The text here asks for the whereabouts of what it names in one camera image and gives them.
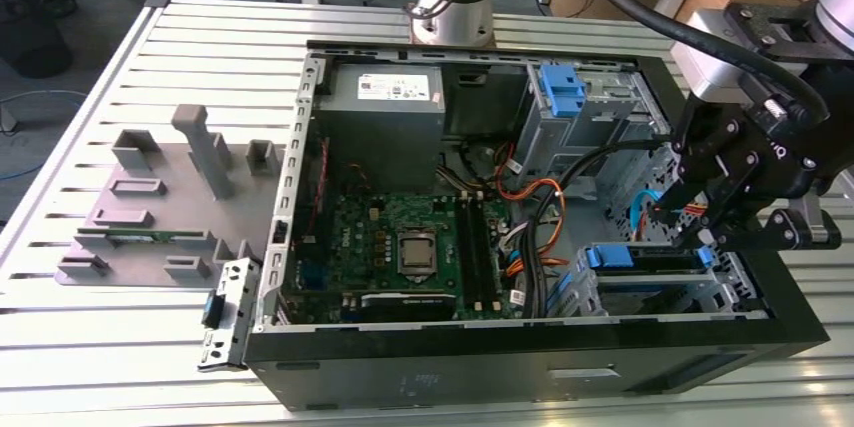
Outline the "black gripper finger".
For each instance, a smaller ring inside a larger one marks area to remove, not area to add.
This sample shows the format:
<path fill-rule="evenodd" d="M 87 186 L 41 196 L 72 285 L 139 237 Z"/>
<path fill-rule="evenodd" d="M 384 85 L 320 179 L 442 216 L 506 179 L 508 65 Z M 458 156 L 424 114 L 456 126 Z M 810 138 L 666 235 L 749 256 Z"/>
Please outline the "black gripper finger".
<path fill-rule="evenodd" d="M 692 243 L 722 251 L 834 250 L 841 246 L 841 230 L 821 208 L 819 197 L 802 196 L 773 210 L 765 224 L 746 207 L 704 215 Z"/>
<path fill-rule="evenodd" d="M 739 105 L 691 99 L 671 141 L 678 156 L 676 180 L 659 198 L 656 210 L 682 209 L 703 194 L 708 212 L 727 211 L 759 166 L 755 141 Z"/>

